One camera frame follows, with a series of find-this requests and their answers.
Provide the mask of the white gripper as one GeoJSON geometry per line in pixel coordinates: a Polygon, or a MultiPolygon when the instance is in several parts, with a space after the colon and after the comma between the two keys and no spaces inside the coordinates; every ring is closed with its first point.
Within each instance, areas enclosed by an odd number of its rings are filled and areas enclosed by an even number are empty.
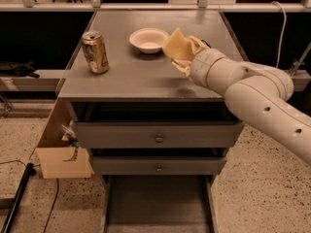
{"type": "Polygon", "coordinates": [[[171,63],[189,78],[194,84],[208,87],[207,77],[212,66],[225,55],[216,49],[207,49],[208,46],[194,36],[188,36],[191,51],[195,55],[192,62],[188,60],[172,59],[171,63]]]}

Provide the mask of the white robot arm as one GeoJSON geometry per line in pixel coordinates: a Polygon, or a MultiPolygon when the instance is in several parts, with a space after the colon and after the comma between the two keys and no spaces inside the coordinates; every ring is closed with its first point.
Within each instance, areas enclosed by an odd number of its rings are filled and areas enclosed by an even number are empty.
{"type": "Polygon", "coordinates": [[[311,117],[288,104],[294,84],[287,73],[231,60],[193,36],[172,36],[163,50],[193,83],[221,95],[236,117],[311,164],[311,117]]]}

